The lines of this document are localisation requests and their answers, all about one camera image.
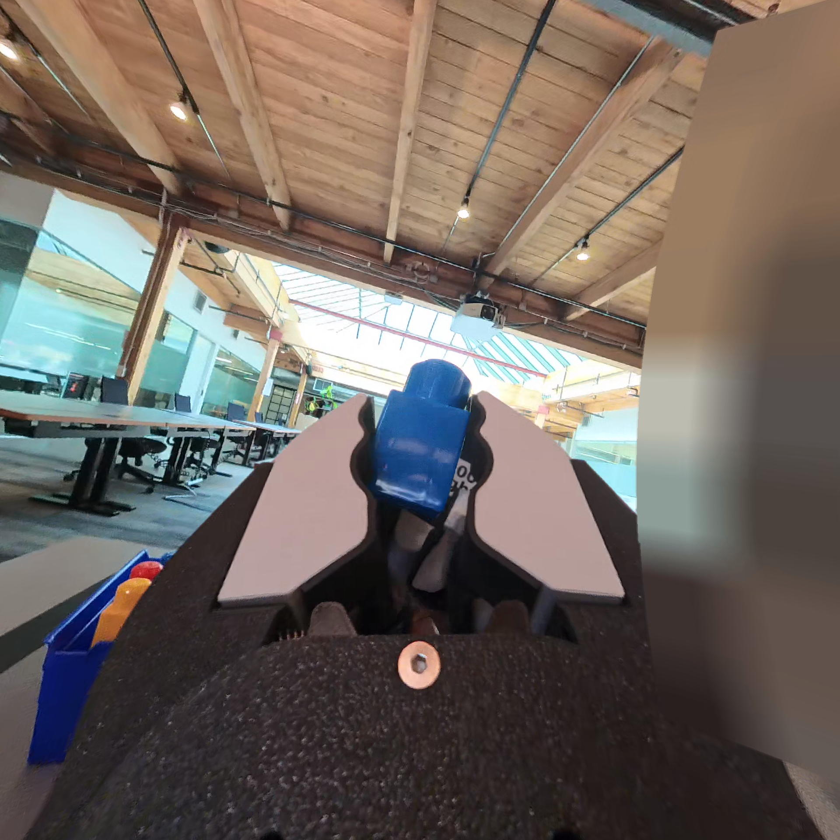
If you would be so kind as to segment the long wooden office desk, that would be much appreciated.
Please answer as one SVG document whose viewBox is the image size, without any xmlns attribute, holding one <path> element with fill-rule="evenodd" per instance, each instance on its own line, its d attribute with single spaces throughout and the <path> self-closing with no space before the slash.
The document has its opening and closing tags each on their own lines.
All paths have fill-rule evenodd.
<svg viewBox="0 0 840 840">
<path fill-rule="evenodd" d="M 4 422 L 12 421 L 6 432 L 18 437 L 92 439 L 95 444 L 87 448 L 70 492 L 45 493 L 30 500 L 104 518 L 135 509 L 107 498 L 114 459 L 124 439 L 149 436 L 156 428 L 163 428 L 168 438 L 219 433 L 221 442 L 227 433 L 246 437 L 253 433 L 243 423 L 202 414 L 23 392 L 1 392 L 1 416 Z"/>
</svg>

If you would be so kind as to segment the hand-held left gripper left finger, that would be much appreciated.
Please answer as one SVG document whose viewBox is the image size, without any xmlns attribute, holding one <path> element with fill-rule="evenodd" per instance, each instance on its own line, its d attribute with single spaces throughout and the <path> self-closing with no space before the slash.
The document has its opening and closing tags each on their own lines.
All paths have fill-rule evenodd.
<svg viewBox="0 0 840 840">
<path fill-rule="evenodd" d="M 394 625 L 380 512 L 371 493 L 375 411 L 356 395 L 301 432 L 273 461 L 217 594 L 222 613 L 286 610 L 309 629 L 338 603 L 359 634 Z"/>
</svg>

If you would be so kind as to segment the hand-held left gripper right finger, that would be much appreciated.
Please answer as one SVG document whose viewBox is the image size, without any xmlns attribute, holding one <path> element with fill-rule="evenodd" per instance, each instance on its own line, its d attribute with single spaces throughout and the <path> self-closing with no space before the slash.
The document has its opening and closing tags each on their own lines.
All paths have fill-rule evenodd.
<svg viewBox="0 0 840 840">
<path fill-rule="evenodd" d="M 488 468 L 469 496 L 469 589 L 492 605 L 523 603 L 539 635 L 561 603 L 621 603 L 623 583 L 570 457 L 492 394 L 476 394 L 474 408 Z"/>
</svg>

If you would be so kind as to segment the wooden post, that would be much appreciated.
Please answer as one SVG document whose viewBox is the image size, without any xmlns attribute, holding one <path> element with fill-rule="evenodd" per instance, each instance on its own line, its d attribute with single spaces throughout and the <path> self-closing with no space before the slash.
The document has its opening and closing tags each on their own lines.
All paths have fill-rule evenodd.
<svg viewBox="0 0 840 840">
<path fill-rule="evenodd" d="M 141 387 L 187 239 L 186 218 L 177 213 L 164 212 L 152 265 L 123 342 L 117 369 L 117 377 L 127 385 L 129 405 L 134 404 Z"/>
</svg>

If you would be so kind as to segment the row of black office chairs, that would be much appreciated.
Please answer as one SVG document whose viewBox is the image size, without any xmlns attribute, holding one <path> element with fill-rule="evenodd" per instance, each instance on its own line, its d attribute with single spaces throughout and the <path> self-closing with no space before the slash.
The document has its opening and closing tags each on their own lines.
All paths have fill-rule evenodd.
<svg viewBox="0 0 840 840">
<path fill-rule="evenodd" d="M 124 379 L 102 377 L 100 384 L 100 403 L 111 405 L 128 405 L 128 383 Z M 116 465 L 111 463 L 114 474 L 118 478 L 129 475 L 145 484 L 145 492 L 151 494 L 158 484 L 168 487 L 183 487 L 190 492 L 205 478 L 220 475 L 231 477 L 231 474 L 219 471 L 217 465 L 223 459 L 241 456 L 243 466 L 251 467 L 249 463 L 251 449 L 256 441 L 256 432 L 251 427 L 245 433 L 245 415 L 240 411 L 242 406 L 231 404 L 234 408 L 233 423 L 243 427 L 237 431 L 233 427 L 225 428 L 187 428 L 178 427 L 178 431 L 187 431 L 192 436 L 175 436 L 169 427 L 151 427 L 150 435 L 144 437 L 121 438 L 117 441 L 119 448 L 114 451 L 121 458 Z M 172 398 L 172 407 L 161 409 L 177 415 L 192 417 L 194 415 L 191 397 L 176 393 Z M 225 449 L 226 441 L 234 442 L 233 448 Z M 165 454 L 169 448 L 169 456 L 164 466 L 163 477 L 158 477 L 143 469 L 143 458 Z M 209 462 L 205 455 L 212 454 Z"/>
</svg>

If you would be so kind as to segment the blue mega block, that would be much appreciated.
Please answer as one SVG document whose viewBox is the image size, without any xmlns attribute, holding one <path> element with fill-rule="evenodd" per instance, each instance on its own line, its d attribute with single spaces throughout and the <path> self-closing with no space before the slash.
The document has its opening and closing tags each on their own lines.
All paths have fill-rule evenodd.
<svg viewBox="0 0 840 840">
<path fill-rule="evenodd" d="M 469 424 L 471 383 L 444 360 L 412 366 L 386 397 L 372 448 L 375 499 L 435 520 L 446 508 Z"/>
</svg>

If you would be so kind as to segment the white ceiling projector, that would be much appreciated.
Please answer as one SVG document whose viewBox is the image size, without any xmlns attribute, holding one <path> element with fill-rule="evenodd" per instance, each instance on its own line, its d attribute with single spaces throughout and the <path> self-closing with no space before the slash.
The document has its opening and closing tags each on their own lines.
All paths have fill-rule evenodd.
<svg viewBox="0 0 840 840">
<path fill-rule="evenodd" d="M 460 302 L 449 328 L 465 340 L 482 343 L 504 329 L 506 322 L 503 310 L 486 293 L 479 292 Z"/>
</svg>

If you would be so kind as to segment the blue plastic bin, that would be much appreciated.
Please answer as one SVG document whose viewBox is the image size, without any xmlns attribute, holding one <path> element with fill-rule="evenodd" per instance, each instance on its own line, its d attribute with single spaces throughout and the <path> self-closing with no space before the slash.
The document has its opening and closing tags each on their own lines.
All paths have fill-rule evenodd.
<svg viewBox="0 0 840 840">
<path fill-rule="evenodd" d="M 89 596 L 44 639 L 45 660 L 38 694 L 34 730 L 27 763 L 62 763 L 74 738 L 112 642 L 92 646 L 102 610 L 112 601 L 120 584 L 130 578 L 133 567 L 156 561 L 166 565 L 174 552 L 153 556 L 148 550 L 135 555 L 113 576 L 100 582 Z"/>
</svg>

